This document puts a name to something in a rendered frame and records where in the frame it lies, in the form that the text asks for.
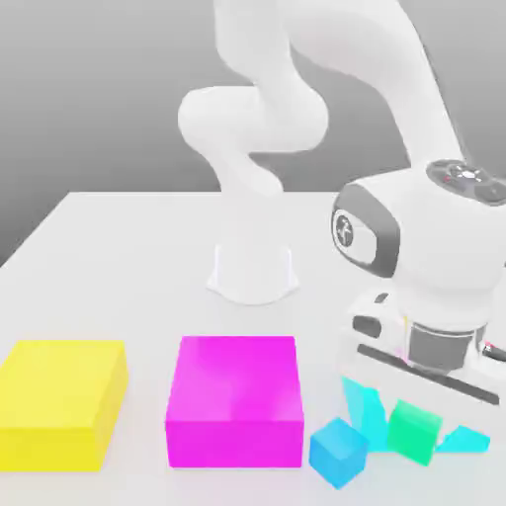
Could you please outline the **small green cube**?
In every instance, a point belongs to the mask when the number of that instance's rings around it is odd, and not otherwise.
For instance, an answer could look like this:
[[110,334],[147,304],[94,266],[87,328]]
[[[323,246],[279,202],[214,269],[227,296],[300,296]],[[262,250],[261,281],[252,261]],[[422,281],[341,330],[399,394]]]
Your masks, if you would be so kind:
[[387,448],[427,466],[434,454],[443,418],[403,400],[392,410],[387,430]]

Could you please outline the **large cyan box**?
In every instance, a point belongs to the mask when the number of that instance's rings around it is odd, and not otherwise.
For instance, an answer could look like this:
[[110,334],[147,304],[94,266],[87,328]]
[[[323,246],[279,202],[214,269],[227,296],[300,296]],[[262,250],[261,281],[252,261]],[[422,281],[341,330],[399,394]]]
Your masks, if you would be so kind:
[[[341,377],[352,427],[369,440],[369,451],[387,453],[387,419],[379,392]],[[490,438],[460,425],[435,447],[436,453],[483,454],[489,449]]]

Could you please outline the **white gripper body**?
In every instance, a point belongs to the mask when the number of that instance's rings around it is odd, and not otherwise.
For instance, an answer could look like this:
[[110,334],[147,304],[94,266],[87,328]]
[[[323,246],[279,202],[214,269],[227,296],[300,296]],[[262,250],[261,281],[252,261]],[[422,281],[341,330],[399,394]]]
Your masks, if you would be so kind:
[[443,431],[460,425],[506,440],[506,362],[470,344],[464,366],[446,375],[408,364],[383,343],[351,330],[336,333],[340,373],[379,392],[386,413],[403,400],[443,418]]

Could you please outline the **small blue cube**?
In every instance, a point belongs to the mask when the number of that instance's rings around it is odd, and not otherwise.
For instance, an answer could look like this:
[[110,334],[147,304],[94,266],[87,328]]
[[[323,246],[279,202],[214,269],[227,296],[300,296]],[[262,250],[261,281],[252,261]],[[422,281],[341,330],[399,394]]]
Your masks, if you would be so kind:
[[341,489],[364,470],[368,452],[369,441],[334,418],[310,436],[308,462],[327,483]]

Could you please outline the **large magenta box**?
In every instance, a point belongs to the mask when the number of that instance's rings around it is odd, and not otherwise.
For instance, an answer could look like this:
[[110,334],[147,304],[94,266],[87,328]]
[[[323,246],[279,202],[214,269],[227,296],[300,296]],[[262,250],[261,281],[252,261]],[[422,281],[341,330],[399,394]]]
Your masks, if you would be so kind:
[[173,468],[299,468],[304,413],[292,336],[185,336],[165,415]]

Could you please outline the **large yellow box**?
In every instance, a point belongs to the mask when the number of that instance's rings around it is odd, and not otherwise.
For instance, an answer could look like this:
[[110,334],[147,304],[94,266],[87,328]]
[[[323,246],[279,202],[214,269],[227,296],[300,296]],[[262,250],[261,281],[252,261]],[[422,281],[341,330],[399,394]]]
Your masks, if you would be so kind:
[[20,340],[0,365],[0,472],[101,469],[127,391],[120,340]]

